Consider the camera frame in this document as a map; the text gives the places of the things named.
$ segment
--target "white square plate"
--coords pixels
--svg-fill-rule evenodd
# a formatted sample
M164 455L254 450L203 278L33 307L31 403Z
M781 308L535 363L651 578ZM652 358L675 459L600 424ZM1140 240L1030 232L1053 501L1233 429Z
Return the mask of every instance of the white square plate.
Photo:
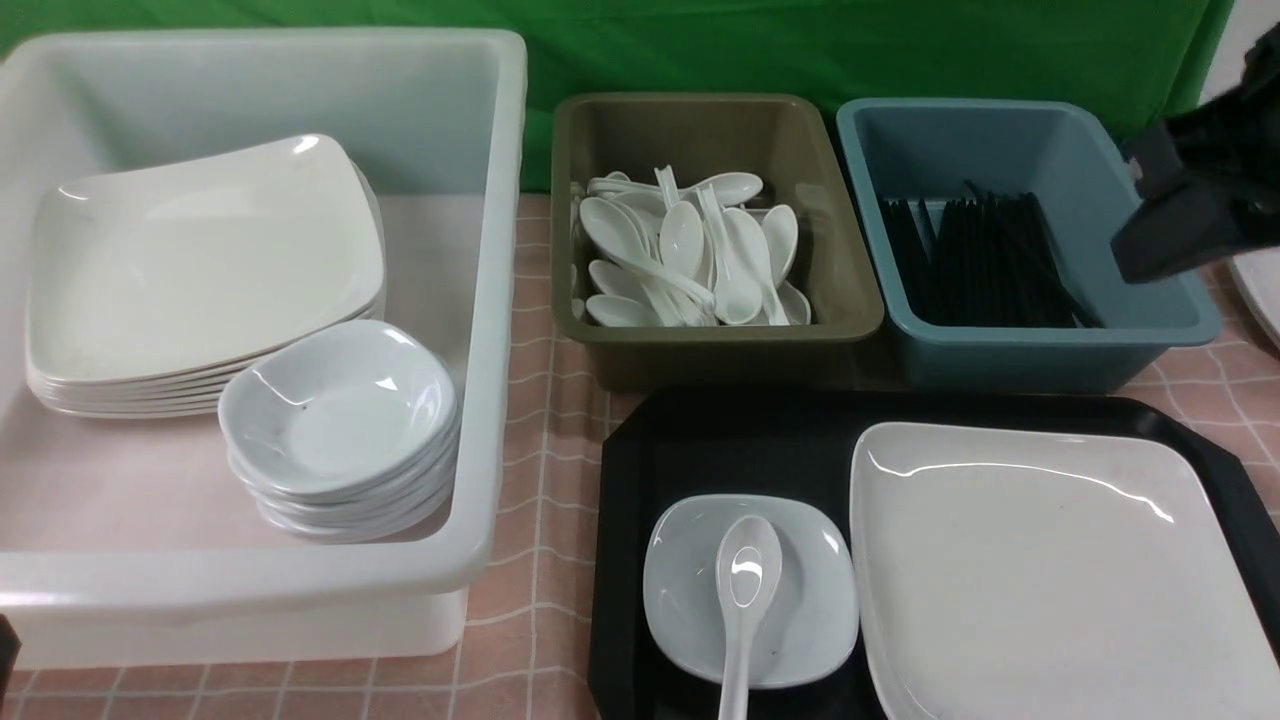
M1280 667L1192 466L1148 441L886 423L850 489L891 720L1263 720Z
M383 287L374 213L319 135L63 184L35 223L31 366L58 382L145 379L348 318Z

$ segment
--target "green backdrop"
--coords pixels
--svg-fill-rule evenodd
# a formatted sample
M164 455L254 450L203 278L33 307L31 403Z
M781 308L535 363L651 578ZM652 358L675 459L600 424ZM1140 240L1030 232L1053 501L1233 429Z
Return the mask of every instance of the green backdrop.
M470 26L529 44L525 190L603 90L1065 100L1116 135L1196 102L1231 0L0 0L0 44L73 29Z

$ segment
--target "serving tray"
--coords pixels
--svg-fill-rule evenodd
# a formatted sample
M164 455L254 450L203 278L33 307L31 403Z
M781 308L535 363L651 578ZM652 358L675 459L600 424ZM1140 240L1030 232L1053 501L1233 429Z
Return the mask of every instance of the serving tray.
M640 579L659 515L685 497L741 492L808 502L849 541L849 469L867 428L890 420L1146 438L1194 468L1280 656L1280 534L1243 465L1162 413L1126 398L669 388L604 443L588 682L603 720L714 717L719 687L654 644ZM863 641L831 676L751 693L753 720L883 719Z

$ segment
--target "blue bin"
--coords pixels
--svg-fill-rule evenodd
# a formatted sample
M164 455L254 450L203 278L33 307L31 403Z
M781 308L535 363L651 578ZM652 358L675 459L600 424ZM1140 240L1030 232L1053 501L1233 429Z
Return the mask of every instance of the blue bin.
M1161 352L1204 345L1222 319L1194 273L1128 284L1111 237L1139 199L1119 150L1089 113L1062 102L867 99L840 109L854 200L900 355L915 387L1004 392L1117 389ZM968 197L1034 192L1062 283L1102 328L941 327L913 311L877 196Z

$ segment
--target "pink checkered tablecloth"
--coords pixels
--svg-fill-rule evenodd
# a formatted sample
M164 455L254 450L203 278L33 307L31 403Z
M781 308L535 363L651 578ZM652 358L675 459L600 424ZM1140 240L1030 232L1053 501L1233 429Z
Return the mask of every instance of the pink checkered tablecloth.
M19 673L3 720L589 720L584 682L600 442L636 406L595 384L557 337L549 213L520 205L506 474L493 560L462 642L435 657ZM1208 347L1172 350L1123 395L1236 454L1280 514L1280 359L1225 269L1204 274L1226 319Z

